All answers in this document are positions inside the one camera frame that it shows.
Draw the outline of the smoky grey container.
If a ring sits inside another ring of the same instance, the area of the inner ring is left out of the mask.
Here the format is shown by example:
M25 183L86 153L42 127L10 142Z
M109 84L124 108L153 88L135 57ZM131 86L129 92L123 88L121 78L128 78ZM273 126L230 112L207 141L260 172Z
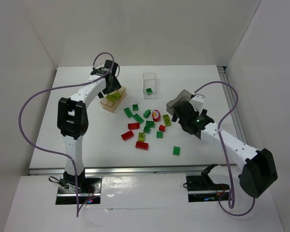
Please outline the smoky grey container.
M193 95L189 93L187 90L182 90L175 99L166 103L166 111L167 113L173 115L174 107L177 106L180 102L189 102Z

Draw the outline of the dark green lego brick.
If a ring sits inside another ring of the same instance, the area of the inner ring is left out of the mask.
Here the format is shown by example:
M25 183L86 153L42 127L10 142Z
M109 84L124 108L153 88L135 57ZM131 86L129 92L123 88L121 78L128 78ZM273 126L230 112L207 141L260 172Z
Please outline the dark green lego brick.
M173 147L173 155L175 155L175 156L180 155L180 147L178 147L178 146Z
M151 89L151 88L147 88L147 89L146 89L146 93L147 93L147 94L152 94L152 93L153 93L153 91L152 91L152 89Z
M146 134L150 134L151 128L149 126L145 126L143 132Z
M133 116L133 118L135 119L135 121L139 124L142 124L144 122L144 120L138 115L138 114L135 114Z
M156 133L156 137L157 137L157 138L163 138L163 132L161 132L161 131L157 131L157 133Z
M133 105L132 105L132 110L133 110L133 111L138 111L138 110L139 110L139 108L138 108L138 104L133 104Z
M154 121L146 121L145 125L147 127L154 128L155 127L155 122Z

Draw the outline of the long dark green lego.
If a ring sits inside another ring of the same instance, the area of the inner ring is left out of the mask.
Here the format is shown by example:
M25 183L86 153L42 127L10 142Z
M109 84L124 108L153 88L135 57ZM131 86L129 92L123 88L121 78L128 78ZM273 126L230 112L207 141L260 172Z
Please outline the long dark green lego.
M133 113L132 113L132 111L130 110L130 108L125 108L124 109L124 112L125 112L125 114L126 114L126 116L128 117L128 118L131 118L131 117L133 117Z

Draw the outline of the dark green rounded lego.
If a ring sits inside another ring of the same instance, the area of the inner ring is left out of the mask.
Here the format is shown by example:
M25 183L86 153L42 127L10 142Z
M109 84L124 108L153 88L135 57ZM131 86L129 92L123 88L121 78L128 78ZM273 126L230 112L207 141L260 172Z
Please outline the dark green rounded lego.
M144 118L148 118L150 114L151 114L151 110L148 109L148 110L146 110L146 111L143 113L143 117L144 117Z

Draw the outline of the lime sloped lego brick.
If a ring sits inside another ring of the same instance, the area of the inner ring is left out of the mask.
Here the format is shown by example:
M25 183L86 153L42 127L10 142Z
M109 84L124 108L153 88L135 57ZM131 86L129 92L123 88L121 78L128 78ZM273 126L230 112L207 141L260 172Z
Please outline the lime sloped lego brick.
M138 134L138 141L139 142L144 142L145 141L145 133L144 132L140 132Z

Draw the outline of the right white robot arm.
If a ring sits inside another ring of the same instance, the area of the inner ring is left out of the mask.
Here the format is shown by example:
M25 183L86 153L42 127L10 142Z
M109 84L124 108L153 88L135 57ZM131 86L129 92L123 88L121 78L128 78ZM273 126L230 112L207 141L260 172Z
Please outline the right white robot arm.
M170 101L167 104L167 112L172 115L173 122L179 120L185 132L221 151L223 147L220 138L223 139L227 155L242 170L239 174L239 184L250 197L260 197L278 179L274 157L268 149L258 150L220 129L207 115L207 110L199 112L189 101L181 99L176 103Z

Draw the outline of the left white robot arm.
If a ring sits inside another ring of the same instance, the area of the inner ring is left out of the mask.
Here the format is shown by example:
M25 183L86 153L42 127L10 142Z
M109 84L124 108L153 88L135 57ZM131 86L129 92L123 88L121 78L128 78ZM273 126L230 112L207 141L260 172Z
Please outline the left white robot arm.
M85 184L82 144L89 127L87 108L97 96L103 98L121 88L116 76L119 69L116 62L106 60L103 66L93 68L88 85L58 101L57 127L63 136L65 154L69 156L63 179L76 187L82 188Z

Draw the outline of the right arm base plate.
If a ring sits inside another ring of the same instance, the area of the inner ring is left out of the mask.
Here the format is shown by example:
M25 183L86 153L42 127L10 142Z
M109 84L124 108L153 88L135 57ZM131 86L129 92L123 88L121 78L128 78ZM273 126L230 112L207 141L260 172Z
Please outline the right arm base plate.
M226 201L229 197L230 187L226 184L214 184L208 177L201 175L188 175L183 187L188 192L188 202L214 202L220 196Z

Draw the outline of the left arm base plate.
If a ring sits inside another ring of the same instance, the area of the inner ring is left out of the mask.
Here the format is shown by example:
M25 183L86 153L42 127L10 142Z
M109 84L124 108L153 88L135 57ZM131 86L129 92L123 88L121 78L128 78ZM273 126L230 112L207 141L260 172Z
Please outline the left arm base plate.
M86 178L84 185L78 188L79 204L100 204L101 203L102 179ZM76 204L76 188L74 185L60 179L56 196L56 205Z

